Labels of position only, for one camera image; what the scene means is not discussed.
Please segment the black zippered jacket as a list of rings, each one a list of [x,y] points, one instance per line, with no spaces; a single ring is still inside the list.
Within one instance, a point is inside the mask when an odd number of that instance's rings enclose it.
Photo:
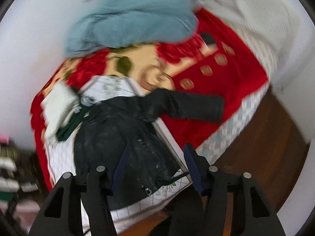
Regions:
[[[225,101],[220,96],[156,89],[146,96],[118,96],[91,106],[74,141],[77,175],[98,166],[107,169],[113,191],[111,210],[138,202],[181,178],[179,164],[158,137],[153,122],[171,118],[219,123]]]

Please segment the blue-grey quilted blanket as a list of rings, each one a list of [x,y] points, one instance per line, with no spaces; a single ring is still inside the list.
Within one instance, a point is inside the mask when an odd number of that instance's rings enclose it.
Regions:
[[[77,57],[104,47],[184,41],[197,28],[195,3],[196,0],[101,0],[95,12],[69,30],[66,54]]]

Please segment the green white fleece jacket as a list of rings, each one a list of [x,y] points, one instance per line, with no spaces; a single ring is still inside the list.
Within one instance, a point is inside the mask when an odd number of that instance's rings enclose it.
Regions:
[[[89,107],[95,99],[88,96],[77,95],[65,82],[57,82],[49,94],[41,102],[43,117],[46,124],[44,139],[47,143],[57,140],[57,131],[66,125],[72,112],[79,112],[84,106]]]

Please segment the red floral plush blanket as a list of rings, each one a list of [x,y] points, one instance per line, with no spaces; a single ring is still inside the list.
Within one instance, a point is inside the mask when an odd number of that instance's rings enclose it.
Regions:
[[[196,33],[181,44],[132,45],[102,49],[82,58],[68,59],[34,97],[31,127],[46,187],[53,187],[53,174],[44,146],[48,121],[43,100],[55,83],[81,89],[93,76],[131,77],[143,92],[155,87],[195,94],[217,94],[225,99],[223,120],[230,119],[245,98],[269,83],[268,75],[245,39],[206,9],[196,12]]]

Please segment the white knitted blanket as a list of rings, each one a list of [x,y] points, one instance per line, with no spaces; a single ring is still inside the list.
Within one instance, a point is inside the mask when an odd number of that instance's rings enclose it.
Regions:
[[[289,51],[297,14],[283,0],[201,0],[205,9],[230,26],[272,78],[280,56]]]

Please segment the stack of folded clothes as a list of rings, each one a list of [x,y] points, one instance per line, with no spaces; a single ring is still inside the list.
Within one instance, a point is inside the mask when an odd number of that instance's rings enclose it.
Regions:
[[[8,137],[1,136],[1,201],[8,202],[17,193],[37,190],[32,154],[19,150]]]

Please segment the white quilted sheet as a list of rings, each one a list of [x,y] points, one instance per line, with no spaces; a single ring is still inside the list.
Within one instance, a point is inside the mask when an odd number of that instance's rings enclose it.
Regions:
[[[144,95],[136,81],[129,77],[114,76],[93,76],[79,91],[84,98],[91,98],[95,101],[108,100],[117,96]],[[76,132],[72,133],[69,139],[61,142],[45,142],[48,171],[54,183],[65,172],[75,174],[74,164],[74,138]],[[154,212],[161,210],[177,194],[187,188],[191,182],[188,176],[184,176],[185,165],[179,163],[181,169],[176,172],[177,179],[172,184],[162,186],[154,193],[140,201],[121,209],[111,211],[116,231],[123,232],[133,224],[149,217]]]

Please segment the checkered mattress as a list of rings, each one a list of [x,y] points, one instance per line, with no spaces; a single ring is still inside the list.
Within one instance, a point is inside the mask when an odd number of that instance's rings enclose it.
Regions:
[[[242,99],[240,108],[197,148],[197,154],[214,164],[251,121],[269,86],[266,83]]]

